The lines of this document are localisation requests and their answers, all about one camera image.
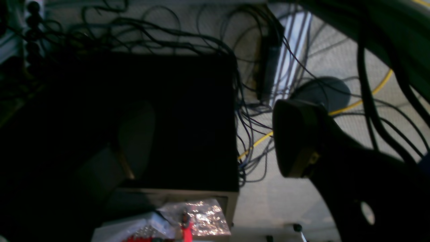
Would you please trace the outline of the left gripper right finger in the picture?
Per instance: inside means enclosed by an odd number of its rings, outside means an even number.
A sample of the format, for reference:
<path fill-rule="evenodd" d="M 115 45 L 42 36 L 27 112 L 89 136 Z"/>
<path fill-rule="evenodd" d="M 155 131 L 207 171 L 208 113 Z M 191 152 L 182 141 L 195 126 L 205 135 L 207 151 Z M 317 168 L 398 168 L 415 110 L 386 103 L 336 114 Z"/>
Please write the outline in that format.
<path fill-rule="evenodd" d="M 275 103 L 273 137 L 281 175 L 310 179 L 343 242 L 429 241 L 429 176 L 416 162 L 363 147 L 297 100 Z"/>

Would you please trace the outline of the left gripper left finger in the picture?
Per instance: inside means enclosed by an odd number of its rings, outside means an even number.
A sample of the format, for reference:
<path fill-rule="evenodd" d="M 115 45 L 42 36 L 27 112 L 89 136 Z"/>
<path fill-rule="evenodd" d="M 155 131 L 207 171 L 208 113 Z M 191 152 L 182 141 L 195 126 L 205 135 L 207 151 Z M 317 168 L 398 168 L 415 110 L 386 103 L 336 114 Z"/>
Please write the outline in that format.
<path fill-rule="evenodd" d="M 141 178 L 148 166 L 156 120 L 149 101 L 91 106 L 70 120 L 61 180 L 64 218 L 102 220 L 117 187 Z"/>

